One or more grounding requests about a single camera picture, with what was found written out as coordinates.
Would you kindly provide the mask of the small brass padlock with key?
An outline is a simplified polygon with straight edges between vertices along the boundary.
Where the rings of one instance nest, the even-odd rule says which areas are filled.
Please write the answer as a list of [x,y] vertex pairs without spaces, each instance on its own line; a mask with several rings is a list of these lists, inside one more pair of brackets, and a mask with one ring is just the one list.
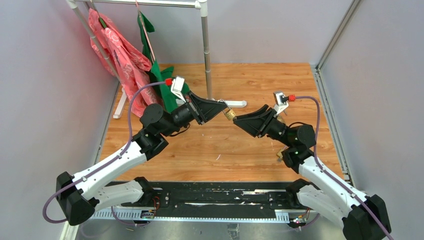
[[237,117],[235,111],[227,104],[225,100],[219,99],[218,102],[225,104],[226,109],[222,110],[222,112],[229,121],[233,121]]

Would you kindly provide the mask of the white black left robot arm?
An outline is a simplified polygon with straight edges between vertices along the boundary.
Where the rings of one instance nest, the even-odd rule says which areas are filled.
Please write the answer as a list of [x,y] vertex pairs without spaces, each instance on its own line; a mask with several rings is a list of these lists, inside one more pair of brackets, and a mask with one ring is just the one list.
[[192,121],[204,125],[227,108],[224,100],[204,99],[189,91],[185,103],[167,112],[160,104],[148,105],[140,117],[142,129],[114,154],[73,175],[61,173],[56,179],[55,197],[65,221],[77,226],[94,213],[124,203],[149,206],[155,190],[145,177],[110,185],[115,178],[131,168],[144,164],[160,154],[167,146],[167,137],[176,135]]

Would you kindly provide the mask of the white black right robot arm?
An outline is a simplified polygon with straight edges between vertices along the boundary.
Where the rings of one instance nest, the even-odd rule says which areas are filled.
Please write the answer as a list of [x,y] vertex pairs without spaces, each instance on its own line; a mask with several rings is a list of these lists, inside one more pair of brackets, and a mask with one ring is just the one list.
[[286,188],[286,204],[316,211],[342,229],[347,240],[382,240],[392,232],[385,201],[356,189],[328,169],[311,150],[316,133],[309,124],[288,126],[264,105],[236,116],[233,123],[253,137],[269,137],[286,145],[280,154],[285,165],[303,178]]

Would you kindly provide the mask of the brass padlock near back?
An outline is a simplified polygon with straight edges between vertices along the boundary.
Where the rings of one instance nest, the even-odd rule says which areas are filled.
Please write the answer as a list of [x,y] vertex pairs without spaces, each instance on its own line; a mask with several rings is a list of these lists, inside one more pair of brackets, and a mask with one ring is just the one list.
[[283,110],[283,111],[281,111],[281,112],[279,112],[278,113],[278,115],[277,115],[277,119],[280,121],[280,122],[282,122],[283,124],[286,124],[286,121],[285,121],[285,116],[287,115],[287,113],[286,113],[286,111],[285,110]]

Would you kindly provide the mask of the brass padlock near front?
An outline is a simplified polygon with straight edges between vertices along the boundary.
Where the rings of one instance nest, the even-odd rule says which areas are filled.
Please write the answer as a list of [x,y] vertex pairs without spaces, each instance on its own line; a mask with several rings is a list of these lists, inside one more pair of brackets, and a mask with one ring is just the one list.
[[285,148],[281,148],[276,156],[277,156],[277,162],[281,163],[283,161],[283,152],[284,152]]

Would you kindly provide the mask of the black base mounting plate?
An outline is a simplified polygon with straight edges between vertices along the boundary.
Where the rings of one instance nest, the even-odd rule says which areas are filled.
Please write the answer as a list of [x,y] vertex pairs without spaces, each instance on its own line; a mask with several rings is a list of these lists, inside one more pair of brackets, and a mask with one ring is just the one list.
[[290,182],[153,181],[159,217],[273,218],[286,212],[290,218],[311,220],[315,210],[291,203]]

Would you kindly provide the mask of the white metal clothes rack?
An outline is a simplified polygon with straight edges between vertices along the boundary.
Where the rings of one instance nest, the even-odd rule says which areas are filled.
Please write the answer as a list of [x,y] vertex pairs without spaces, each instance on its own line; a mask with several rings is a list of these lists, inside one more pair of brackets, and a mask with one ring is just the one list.
[[[202,30],[202,40],[203,40],[203,55],[204,55],[204,68],[205,68],[205,81],[206,81],[206,91],[207,98],[213,100],[213,88],[212,88],[212,77],[211,77],[211,57],[210,57],[210,45],[209,45],[209,33],[208,33],[208,1],[207,0],[189,0],[189,1],[178,1],[178,0],[65,0],[68,6],[74,11],[75,15],[78,17],[83,27],[90,36],[90,39],[93,40],[95,46],[102,55],[101,59],[104,59],[110,70],[119,80],[116,67],[113,66],[111,57],[105,52],[105,48],[99,42],[99,39],[95,36],[94,32],[89,27],[88,21],[83,16],[76,2],[83,2],[89,11],[91,8],[94,10],[96,8],[95,3],[108,3],[108,4],[127,4],[127,5],[136,5],[137,10],[139,10],[139,5],[141,6],[159,6],[159,7],[177,7],[177,8],[192,8],[199,10],[200,19],[201,19],[201,30]],[[122,96],[118,102],[118,105],[113,113],[112,117],[114,119],[121,118],[124,112],[124,106],[127,101],[125,90],[122,88]],[[247,106],[245,100],[231,101],[224,100],[224,103],[229,104],[232,108],[244,108]]]

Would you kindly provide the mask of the pink patterned garment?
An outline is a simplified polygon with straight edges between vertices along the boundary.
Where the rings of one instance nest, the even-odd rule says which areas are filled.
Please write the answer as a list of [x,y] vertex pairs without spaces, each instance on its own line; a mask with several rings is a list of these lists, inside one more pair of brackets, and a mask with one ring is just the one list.
[[[120,33],[113,21],[106,15],[90,9],[88,24],[106,54],[116,67],[121,87],[129,100],[133,101],[131,112],[141,117],[150,104],[162,104],[166,111],[172,112],[178,105],[170,87],[162,84],[149,86],[150,83],[163,82],[172,77],[174,67],[161,70],[158,63],[152,63],[148,56],[149,48],[139,51]],[[115,76],[93,41],[92,49],[107,71]]]

